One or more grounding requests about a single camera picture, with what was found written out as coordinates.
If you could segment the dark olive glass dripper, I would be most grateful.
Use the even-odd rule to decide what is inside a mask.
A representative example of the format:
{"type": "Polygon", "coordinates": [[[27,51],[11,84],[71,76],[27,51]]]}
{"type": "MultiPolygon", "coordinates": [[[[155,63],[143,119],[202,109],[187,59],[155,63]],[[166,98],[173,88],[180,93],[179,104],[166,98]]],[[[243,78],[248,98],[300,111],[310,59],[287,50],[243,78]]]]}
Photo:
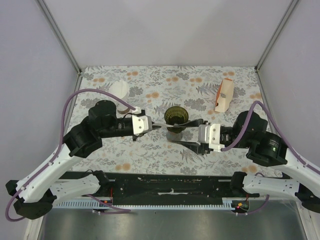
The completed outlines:
{"type": "Polygon", "coordinates": [[[164,120],[168,125],[184,124],[188,122],[189,114],[181,106],[172,106],[165,111],[164,120]]]}

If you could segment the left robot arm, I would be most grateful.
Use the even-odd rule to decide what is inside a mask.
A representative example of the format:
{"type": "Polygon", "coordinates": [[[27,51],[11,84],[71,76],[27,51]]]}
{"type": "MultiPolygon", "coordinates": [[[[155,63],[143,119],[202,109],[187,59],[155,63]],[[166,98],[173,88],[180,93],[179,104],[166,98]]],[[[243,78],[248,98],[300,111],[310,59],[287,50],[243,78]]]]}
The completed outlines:
{"type": "Polygon", "coordinates": [[[87,117],[62,138],[52,156],[24,179],[6,183],[7,192],[12,196],[9,205],[22,219],[34,220],[62,202],[95,193],[106,196],[110,192],[110,180],[101,170],[75,180],[57,181],[72,166],[100,149],[103,139],[131,136],[135,141],[152,129],[152,119],[144,110],[118,118],[115,103],[97,102],[87,117]]]}

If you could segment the white paper coffee filter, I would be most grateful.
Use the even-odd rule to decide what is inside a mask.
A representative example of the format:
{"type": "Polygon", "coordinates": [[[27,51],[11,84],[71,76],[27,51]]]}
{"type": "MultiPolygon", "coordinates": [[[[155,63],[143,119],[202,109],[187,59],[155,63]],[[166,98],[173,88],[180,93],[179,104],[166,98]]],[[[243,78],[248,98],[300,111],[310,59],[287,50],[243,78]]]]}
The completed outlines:
{"type": "Polygon", "coordinates": [[[130,86],[124,80],[115,81],[109,88],[109,93],[124,100],[128,97],[130,86]]]}

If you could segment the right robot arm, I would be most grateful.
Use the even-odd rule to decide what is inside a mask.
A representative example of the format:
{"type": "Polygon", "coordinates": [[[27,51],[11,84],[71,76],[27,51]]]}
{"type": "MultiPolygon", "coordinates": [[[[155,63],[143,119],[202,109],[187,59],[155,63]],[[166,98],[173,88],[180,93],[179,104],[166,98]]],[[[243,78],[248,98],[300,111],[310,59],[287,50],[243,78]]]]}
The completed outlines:
{"type": "Polygon", "coordinates": [[[240,196],[276,196],[299,200],[301,205],[315,213],[320,211],[320,169],[307,160],[300,162],[289,145],[278,135],[268,132],[268,122],[253,112],[246,120],[247,111],[241,112],[233,126],[213,124],[197,119],[174,124],[174,130],[198,128],[198,141],[177,141],[198,155],[212,151],[224,152],[227,147],[247,149],[245,155],[253,163],[273,168],[288,178],[269,178],[235,172],[229,184],[229,191],[240,196]]]}

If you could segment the glass carafe with brown band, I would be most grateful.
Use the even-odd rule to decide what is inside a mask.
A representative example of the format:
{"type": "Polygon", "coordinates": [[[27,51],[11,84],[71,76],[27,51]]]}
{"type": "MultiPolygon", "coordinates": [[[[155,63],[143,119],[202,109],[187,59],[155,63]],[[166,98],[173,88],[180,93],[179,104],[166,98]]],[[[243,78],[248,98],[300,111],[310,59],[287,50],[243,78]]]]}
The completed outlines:
{"type": "Polygon", "coordinates": [[[183,132],[172,132],[172,131],[167,131],[166,133],[166,139],[168,142],[180,142],[183,138],[183,132]]]}

